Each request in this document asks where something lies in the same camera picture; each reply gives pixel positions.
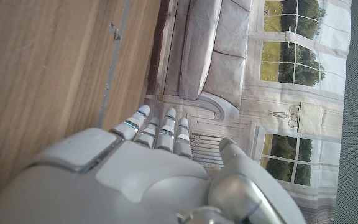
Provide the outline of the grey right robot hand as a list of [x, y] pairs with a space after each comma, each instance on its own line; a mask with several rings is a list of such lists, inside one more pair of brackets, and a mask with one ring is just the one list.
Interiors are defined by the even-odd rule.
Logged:
[[214, 175], [192, 158], [188, 121], [141, 106], [38, 153], [0, 193], [0, 223], [304, 223], [289, 193], [231, 139]]

